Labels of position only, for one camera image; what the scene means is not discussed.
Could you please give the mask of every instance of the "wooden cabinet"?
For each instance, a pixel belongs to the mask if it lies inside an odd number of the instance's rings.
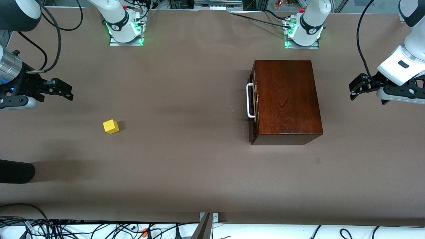
[[[258,60],[246,86],[252,145],[304,145],[323,134],[311,61]]]

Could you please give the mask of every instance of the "metallic cylinder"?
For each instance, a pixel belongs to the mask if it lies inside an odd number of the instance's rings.
[[[22,69],[22,60],[2,46],[0,51],[0,85],[6,84],[18,76]]]

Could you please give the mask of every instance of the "yellow cube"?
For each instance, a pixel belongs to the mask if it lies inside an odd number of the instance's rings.
[[[103,122],[103,128],[108,134],[113,134],[119,131],[118,123],[113,119]]]

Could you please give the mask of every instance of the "brown tabletop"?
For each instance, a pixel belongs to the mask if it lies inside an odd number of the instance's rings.
[[[52,9],[61,27],[78,9]],[[279,23],[263,13],[250,16]],[[320,50],[285,49],[282,29],[226,11],[160,11],[143,47],[109,47],[100,13],[62,32],[46,79],[73,87],[74,101],[46,96],[35,109],[0,112],[1,158],[35,162],[34,183],[0,185],[2,203],[28,202],[51,218],[424,225],[425,110],[350,101],[364,72],[359,15],[331,14]],[[397,15],[366,15],[362,50],[372,69],[410,32]],[[26,35],[53,62],[54,27]],[[38,68],[43,55],[21,36],[9,44]],[[245,84],[254,60],[311,60],[323,136],[305,146],[251,146]],[[102,123],[121,121],[109,135]],[[7,214],[18,214],[11,208]],[[19,216],[37,217],[22,208]]]

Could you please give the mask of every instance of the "cabinet handle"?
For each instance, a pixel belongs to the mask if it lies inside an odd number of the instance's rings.
[[[254,83],[248,83],[247,85],[246,85],[246,113],[248,114],[248,117],[249,118],[251,118],[251,119],[254,119],[255,118],[255,115],[251,115],[251,113],[249,112],[249,91],[248,91],[248,87],[250,87],[250,86],[252,86],[252,87],[254,87]]]

